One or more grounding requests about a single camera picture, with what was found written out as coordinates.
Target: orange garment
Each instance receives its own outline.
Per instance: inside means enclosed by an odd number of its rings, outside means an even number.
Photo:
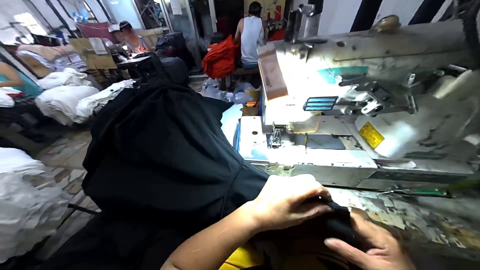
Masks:
[[[224,41],[210,45],[202,66],[210,78],[217,79],[230,76],[235,70],[235,51],[240,47],[233,42],[232,35]]]

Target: yellow sticker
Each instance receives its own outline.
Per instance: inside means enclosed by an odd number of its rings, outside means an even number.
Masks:
[[[372,126],[372,124],[370,124],[370,122],[367,122],[359,130],[359,133],[372,148],[376,148],[385,140],[385,138]]]

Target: white tank top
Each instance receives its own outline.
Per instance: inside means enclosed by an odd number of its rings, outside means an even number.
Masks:
[[[257,63],[257,40],[264,37],[262,19],[256,16],[243,19],[243,32],[241,34],[241,62]]]

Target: sewing machine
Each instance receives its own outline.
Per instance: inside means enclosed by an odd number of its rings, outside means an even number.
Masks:
[[[262,115],[242,117],[239,153],[327,185],[477,180],[480,73],[462,21],[399,27],[389,16],[370,31],[318,37],[308,6],[290,15],[286,41],[258,48]]]

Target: worker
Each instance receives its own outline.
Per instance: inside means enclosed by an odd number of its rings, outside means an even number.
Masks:
[[[212,226],[186,240],[168,257],[161,270],[214,270],[252,236],[285,229],[331,212],[320,202],[302,203],[311,197],[330,199],[330,194],[311,175],[270,176],[258,197]],[[396,239],[385,229],[351,214],[354,229],[371,245],[366,253],[329,238],[325,245],[364,270],[414,270]]]
[[[262,5],[254,1],[248,7],[248,16],[240,19],[234,42],[241,42],[241,62],[244,69],[258,67],[257,42],[267,40],[268,29],[260,18]]]
[[[0,62],[0,87],[7,86],[22,91],[28,98],[36,98],[42,93],[40,87],[30,78],[9,64]]]
[[[150,47],[145,42],[144,38],[136,34],[129,22],[123,21],[119,24],[119,27],[123,40],[130,53],[139,54],[150,51]]]

